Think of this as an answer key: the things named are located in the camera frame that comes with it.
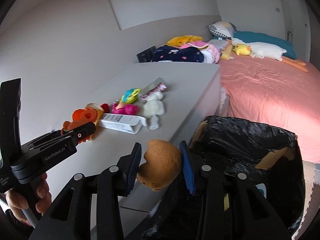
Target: yellow plush toy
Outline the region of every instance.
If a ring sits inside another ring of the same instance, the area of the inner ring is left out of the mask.
[[[247,55],[250,55],[251,53],[251,47],[245,44],[237,44],[237,46],[235,46],[233,50],[238,56],[239,55],[247,56]]]
[[[232,44],[229,44],[225,49],[221,51],[221,59],[229,60],[232,52]]]
[[[202,41],[202,37],[193,35],[174,37],[167,42],[167,45],[171,47],[181,47],[183,44],[193,41]]]
[[[148,141],[144,158],[147,162],[138,168],[137,179],[153,191],[168,186],[181,170],[180,150],[164,140]]]

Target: red toy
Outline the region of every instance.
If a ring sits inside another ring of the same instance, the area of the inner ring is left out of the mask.
[[[108,106],[108,104],[103,104],[103,105],[101,105],[101,107],[103,108],[103,111],[104,111],[105,113],[108,113],[108,112],[109,112],[109,106]]]

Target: cardboard box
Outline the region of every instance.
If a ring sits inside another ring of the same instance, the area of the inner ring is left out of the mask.
[[[147,126],[147,119],[137,115],[103,114],[98,126],[136,134],[142,126]]]

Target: folded clothes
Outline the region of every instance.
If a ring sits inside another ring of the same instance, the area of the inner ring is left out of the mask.
[[[180,48],[186,49],[190,47],[195,47],[200,50],[200,52],[204,55],[204,63],[217,63],[220,59],[220,51],[216,46],[210,43],[203,41],[193,41],[182,45]]]
[[[180,49],[185,49],[189,47],[195,47],[195,48],[198,48],[199,50],[202,50],[202,49],[207,49],[209,47],[209,44],[203,41],[192,41],[182,45]]]
[[[151,62],[159,61],[199,62],[204,61],[204,55],[195,47],[179,49],[171,46],[161,46],[156,49]]]

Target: pillow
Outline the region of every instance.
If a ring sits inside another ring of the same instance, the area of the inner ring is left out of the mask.
[[[241,32],[241,31],[236,31],[233,37],[238,38],[246,43],[265,42],[265,43],[277,45],[287,51],[286,53],[283,54],[283,56],[286,56],[292,59],[297,59],[296,53],[294,52],[290,41],[285,41],[283,39],[272,37],[264,33]]]
[[[251,47],[251,57],[268,57],[282,61],[282,54],[287,52],[285,49],[271,43],[251,42],[247,45]]]
[[[208,25],[209,31],[213,36],[220,38],[233,38],[233,33],[236,31],[236,27],[232,23],[217,22],[212,25]]]
[[[219,51],[222,51],[228,44],[230,44],[228,41],[225,40],[210,40],[208,43],[214,45]]]

